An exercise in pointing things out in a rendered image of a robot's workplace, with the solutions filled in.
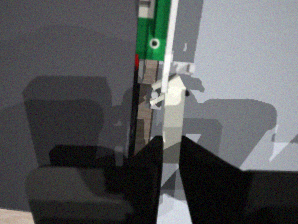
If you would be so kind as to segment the green circuit board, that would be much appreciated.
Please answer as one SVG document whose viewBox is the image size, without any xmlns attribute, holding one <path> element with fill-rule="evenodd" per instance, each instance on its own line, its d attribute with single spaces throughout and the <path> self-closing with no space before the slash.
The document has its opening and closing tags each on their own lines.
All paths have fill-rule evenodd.
<svg viewBox="0 0 298 224">
<path fill-rule="evenodd" d="M 152 84 L 161 93 L 150 103 L 164 100 L 163 163 L 171 164 L 179 164 L 184 101 L 190 95 L 177 73 L 192 75 L 195 70 L 194 63 L 172 61 L 177 6 L 178 0 L 140 0 L 136 44 L 138 59 L 163 61 L 161 80 Z"/>
</svg>

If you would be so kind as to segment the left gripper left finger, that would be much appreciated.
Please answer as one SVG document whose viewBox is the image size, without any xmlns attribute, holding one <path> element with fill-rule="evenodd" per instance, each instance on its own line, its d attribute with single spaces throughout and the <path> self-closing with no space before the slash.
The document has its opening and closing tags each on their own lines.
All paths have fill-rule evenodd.
<svg viewBox="0 0 298 224">
<path fill-rule="evenodd" d="M 156 135 L 122 166 L 52 164 L 34 169 L 25 180 L 34 224 L 43 217 L 157 224 L 163 145 L 163 137 Z"/>
</svg>

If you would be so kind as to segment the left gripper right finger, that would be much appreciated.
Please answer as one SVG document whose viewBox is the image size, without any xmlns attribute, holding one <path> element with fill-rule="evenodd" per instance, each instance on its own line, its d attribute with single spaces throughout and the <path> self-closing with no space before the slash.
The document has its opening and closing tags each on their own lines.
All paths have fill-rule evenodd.
<svg viewBox="0 0 298 224">
<path fill-rule="evenodd" d="M 298 207 L 298 171 L 243 171 L 186 136 L 179 171 L 192 224 L 256 224 L 263 207 Z"/>
</svg>

